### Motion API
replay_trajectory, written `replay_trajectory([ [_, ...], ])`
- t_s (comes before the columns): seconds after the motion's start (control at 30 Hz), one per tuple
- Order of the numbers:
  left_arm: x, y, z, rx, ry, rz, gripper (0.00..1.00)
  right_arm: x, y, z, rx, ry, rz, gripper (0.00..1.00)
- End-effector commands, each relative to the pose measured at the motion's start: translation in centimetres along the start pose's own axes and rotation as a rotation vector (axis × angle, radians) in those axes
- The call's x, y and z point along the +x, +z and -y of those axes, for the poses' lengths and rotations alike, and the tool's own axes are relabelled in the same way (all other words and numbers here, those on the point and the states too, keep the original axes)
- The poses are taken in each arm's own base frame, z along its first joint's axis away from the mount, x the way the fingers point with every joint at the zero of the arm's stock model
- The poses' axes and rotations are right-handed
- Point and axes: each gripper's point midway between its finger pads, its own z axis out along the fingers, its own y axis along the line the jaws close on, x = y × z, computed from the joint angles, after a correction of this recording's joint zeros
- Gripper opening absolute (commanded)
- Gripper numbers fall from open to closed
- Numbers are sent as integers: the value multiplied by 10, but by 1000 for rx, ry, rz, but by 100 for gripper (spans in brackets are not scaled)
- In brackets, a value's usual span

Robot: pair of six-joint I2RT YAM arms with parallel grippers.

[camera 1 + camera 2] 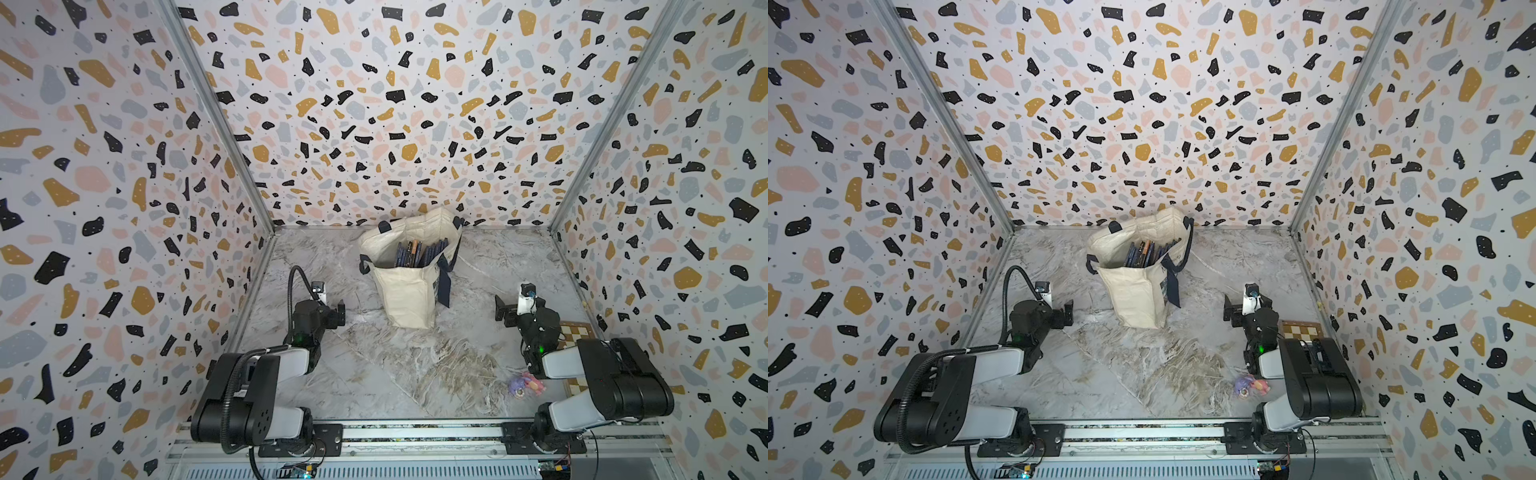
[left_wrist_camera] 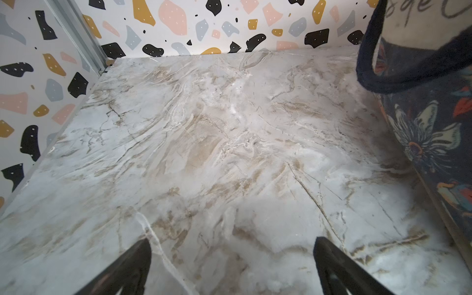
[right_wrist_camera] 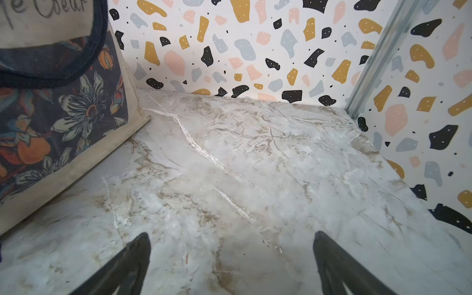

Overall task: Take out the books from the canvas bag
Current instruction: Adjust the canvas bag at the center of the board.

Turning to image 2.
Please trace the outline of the beige canvas floral tote bag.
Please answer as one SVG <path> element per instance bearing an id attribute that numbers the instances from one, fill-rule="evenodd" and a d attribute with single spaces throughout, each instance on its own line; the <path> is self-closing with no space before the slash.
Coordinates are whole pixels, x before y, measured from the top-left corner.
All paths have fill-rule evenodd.
<path id="1" fill-rule="evenodd" d="M 472 4 L 372 1 L 358 82 L 472 263 Z"/>

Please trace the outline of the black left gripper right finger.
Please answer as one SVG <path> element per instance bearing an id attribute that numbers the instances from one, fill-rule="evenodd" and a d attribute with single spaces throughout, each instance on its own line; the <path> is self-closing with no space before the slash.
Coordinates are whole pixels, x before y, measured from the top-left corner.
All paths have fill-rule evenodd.
<path id="1" fill-rule="evenodd" d="M 325 295 L 393 294 L 326 237 L 316 238 L 313 257 Z"/>

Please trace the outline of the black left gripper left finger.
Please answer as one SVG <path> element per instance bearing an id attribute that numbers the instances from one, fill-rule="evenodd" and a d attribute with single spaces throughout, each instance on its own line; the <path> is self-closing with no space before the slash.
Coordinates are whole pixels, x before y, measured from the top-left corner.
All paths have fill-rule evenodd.
<path id="1" fill-rule="evenodd" d="M 79 295 L 142 295 L 151 266 L 152 251 L 147 238 L 137 241 L 103 272 L 97 275 Z"/>

